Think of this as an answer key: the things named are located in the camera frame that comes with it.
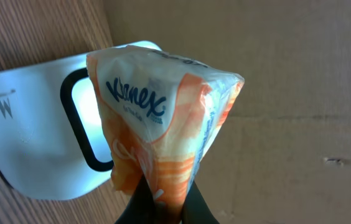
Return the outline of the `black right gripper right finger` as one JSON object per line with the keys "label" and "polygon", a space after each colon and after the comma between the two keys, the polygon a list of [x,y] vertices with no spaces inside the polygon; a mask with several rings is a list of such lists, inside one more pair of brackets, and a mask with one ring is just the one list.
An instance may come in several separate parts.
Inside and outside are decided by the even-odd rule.
{"label": "black right gripper right finger", "polygon": [[182,224],[219,224],[193,182],[182,208]]}

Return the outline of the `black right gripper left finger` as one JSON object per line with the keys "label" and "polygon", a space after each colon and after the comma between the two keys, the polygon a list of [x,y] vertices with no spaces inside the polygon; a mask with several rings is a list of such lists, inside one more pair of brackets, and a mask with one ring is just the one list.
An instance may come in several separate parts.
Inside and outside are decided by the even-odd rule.
{"label": "black right gripper left finger", "polygon": [[145,177],[142,176],[124,212],[115,224],[153,224],[155,216],[156,209],[152,193]]}

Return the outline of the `orange tissue pack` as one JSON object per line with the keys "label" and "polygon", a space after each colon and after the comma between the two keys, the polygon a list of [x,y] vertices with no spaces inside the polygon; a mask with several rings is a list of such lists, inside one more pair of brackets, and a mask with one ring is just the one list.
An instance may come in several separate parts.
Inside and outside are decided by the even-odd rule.
{"label": "orange tissue pack", "polygon": [[159,211],[179,217],[244,78],[132,45],[89,53],[86,64],[115,189],[132,194],[145,178]]}

